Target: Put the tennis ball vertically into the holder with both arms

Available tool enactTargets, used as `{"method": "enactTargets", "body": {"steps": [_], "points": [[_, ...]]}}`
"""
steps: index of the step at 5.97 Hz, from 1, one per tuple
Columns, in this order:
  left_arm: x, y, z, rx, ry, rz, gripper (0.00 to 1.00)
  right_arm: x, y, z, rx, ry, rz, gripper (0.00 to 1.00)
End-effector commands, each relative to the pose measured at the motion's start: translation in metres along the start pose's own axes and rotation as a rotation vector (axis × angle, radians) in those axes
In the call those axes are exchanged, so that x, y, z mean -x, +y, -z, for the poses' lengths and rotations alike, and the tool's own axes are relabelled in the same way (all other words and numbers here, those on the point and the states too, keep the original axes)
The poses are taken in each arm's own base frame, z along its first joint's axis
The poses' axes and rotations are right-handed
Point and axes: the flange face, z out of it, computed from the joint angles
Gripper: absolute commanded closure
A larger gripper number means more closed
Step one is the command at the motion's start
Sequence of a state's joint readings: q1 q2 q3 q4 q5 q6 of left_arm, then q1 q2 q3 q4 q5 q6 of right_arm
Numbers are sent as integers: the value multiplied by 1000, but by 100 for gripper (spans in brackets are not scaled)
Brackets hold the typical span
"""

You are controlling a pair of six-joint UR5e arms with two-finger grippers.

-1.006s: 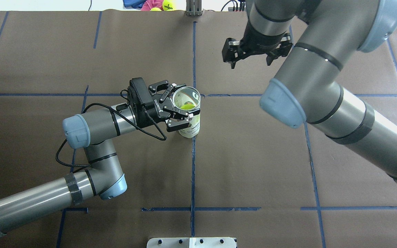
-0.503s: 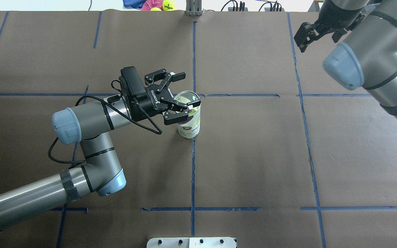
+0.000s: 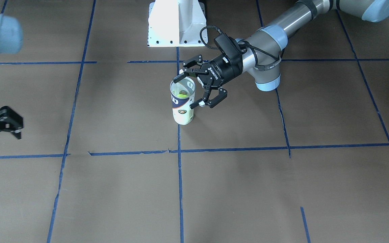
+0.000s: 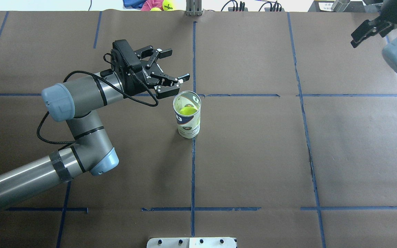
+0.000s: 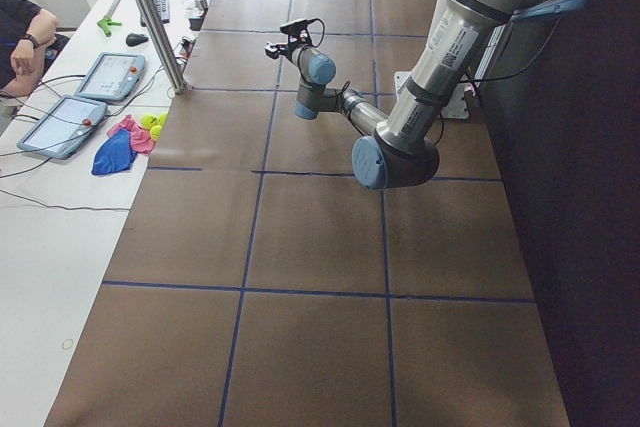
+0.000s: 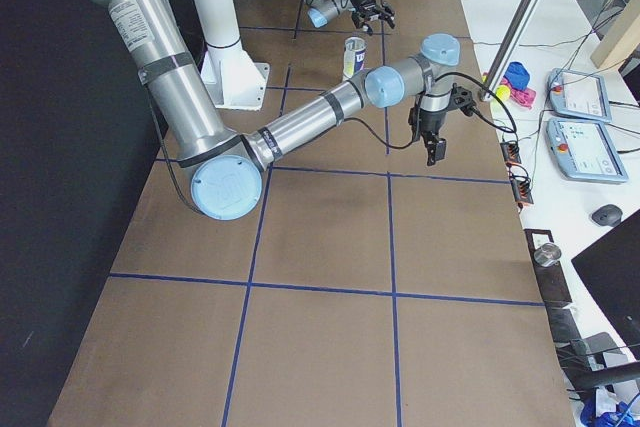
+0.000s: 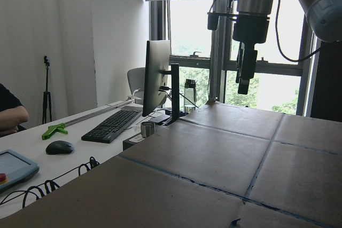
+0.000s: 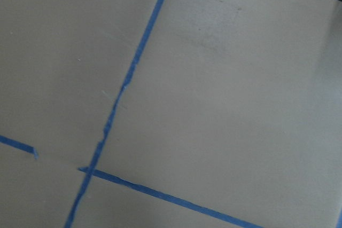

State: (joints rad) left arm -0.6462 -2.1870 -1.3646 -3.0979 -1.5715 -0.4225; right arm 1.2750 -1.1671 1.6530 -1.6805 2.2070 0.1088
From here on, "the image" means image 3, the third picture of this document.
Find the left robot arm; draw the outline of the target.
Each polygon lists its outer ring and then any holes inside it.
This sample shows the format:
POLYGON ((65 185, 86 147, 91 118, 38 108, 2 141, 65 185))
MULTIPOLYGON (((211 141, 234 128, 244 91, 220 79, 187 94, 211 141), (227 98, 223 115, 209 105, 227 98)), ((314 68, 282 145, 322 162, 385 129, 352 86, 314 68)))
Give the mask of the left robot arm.
POLYGON ((333 10, 378 23, 389 17, 389 0, 298 0, 246 39, 230 37, 217 26, 203 27, 200 35, 207 29, 218 32, 213 49, 220 51, 220 55, 208 62, 204 62, 200 54, 186 60, 170 88, 186 85, 191 89, 193 85, 188 82, 193 80, 201 84, 204 93, 198 100, 190 102, 190 109, 215 107, 228 95, 224 85, 244 73, 254 78, 260 91, 272 91, 280 84, 279 66, 289 40, 318 16, 333 10))

